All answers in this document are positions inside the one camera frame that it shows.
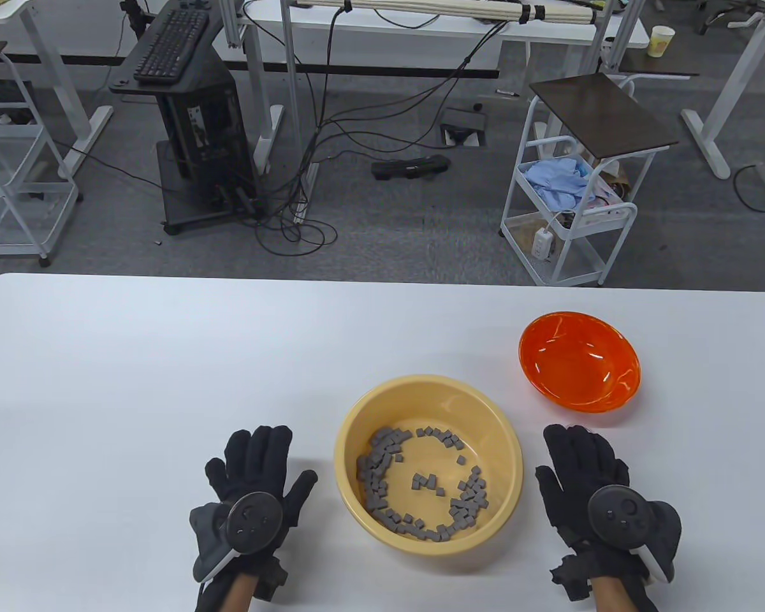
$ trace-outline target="paper cup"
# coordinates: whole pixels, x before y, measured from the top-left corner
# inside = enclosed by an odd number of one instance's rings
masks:
[[[674,38],[674,30],[667,25],[656,25],[652,28],[652,37],[648,40],[646,55],[650,57],[662,57]]]

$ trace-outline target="orange bowl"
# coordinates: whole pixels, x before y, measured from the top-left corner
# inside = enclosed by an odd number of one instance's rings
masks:
[[[578,412],[613,411],[640,386],[640,362],[629,341],[582,312],[551,312],[530,323],[519,361],[544,397]]]

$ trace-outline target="forearm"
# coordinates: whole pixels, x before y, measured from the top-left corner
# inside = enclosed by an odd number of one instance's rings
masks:
[[[221,612],[246,612],[257,585],[257,577],[238,574],[221,606]]]
[[[593,578],[590,582],[597,612],[637,612],[619,579]]]

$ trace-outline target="gray carpet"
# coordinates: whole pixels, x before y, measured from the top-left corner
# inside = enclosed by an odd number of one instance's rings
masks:
[[[679,120],[681,108],[705,116],[747,43],[748,32],[713,27],[705,37],[691,33],[692,3],[666,1],[664,15],[645,15],[648,27],[676,26],[697,56],[703,75],[690,82],[640,85],[639,102],[657,114],[681,140],[656,157],[639,192],[639,216],[607,279],[624,288],[742,289],[765,291],[765,215],[742,207],[731,181],[713,177]],[[539,78],[554,78],[563,50],[544,48]],[[310,218],[332,224],[339,233],[333,245],[305,257],[278,257],[258,245],[254,230],[228,222],[179,236],[161,231],[161,195],[155,187],[86,161],[77,174],[85,193],[62,234],[48,273],[96,273],[198,277],[259,277],[351,281],[530,284],[531,280],[507,242],[497,236],[511,167],[525,118],[525,99],[503,99],[496,87],[519,87],[523,47],[502,49],[502,76],[497,81],[458,84],[449,106],[484,105],[488,145],[481,150],[447,152],[453,166],[432,180],[378,182],[370,160],[349,154],[321,164]],[[103,69],[94,69],[94,81]],[[242,104],[249,116],[245,73]],[[286,100],[284,75],[269,75],[270,97]],[[313,77],[319,96],[321,76]],[[436,79],[333,76],[329,111],[377,104],[415,93]],[[307,90],[300,89],[310,120]],[[154,146],[164,139],[156,107],[122,102],[107,92],[86,93],[89,104],[111,103],[115,114],[93,153],[130,172],[159,180]],[[40,92],[42,110],[58,140],[71,139],[49,92]],[[430,99],[417,110],[385,122],[359,122],[357,129],[414,138],[431,124],[438,105]],[[254,134],[254,126],[249,126]],[[290,122],[284,122],[272,156],[268,185],[293,172]],[[368,145],[395,148],[382,138]],[[437,143],[438,135],[426,140]],[[742,97],[718,144],[732,168],[765,160],[765,61]],[[345,139],[325,145],[318,157],[357,149]],[[414,147],[400,157],[429,154]],[[639,165],[630,163],[632,177]],[[765,206],[765,194],[747,181],[747,195]],[[295,247],[278,236],[265,236],[273,248]],[[39,271],[35,259],[0,259],[0,273]]]

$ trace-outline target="plastic bowl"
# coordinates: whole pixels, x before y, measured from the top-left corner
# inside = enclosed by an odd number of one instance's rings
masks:
[[[386,473],[390,507],[423,519],[426,528],[450,525],[450,499],[460,493],[456,485],[478,465],[487,481],[490,506],[479,511],[475,527],[459,531],[448,542],[421,541],[392,533],[365,510],[365,493],[356,477],[357,458],[370,452],[371,437],[384,426],[414,432],[402,445],[403,462],[392,463]],[[417,437],[417,428],[426,426],[450,429],[465,448],[448,449],[435,437]],[[464,466],[456,463],[458,455],[467,459]],[[463,553],[492,538],[516,509],[523,480],[521,447],[504,413],[464,382],[432,375],[385,382],[354,404],[340,429],[334,470],[342,500],[368,533],[397,550],[427,556]],[[412,490],[415,472],[436,474],[446,497],[437,497],[431,490]]]
[[[551,312],[530,323],[519,361],[544,397],[578,412],[616,410],[640,386],[640,362],[629,341],[582,312]]]

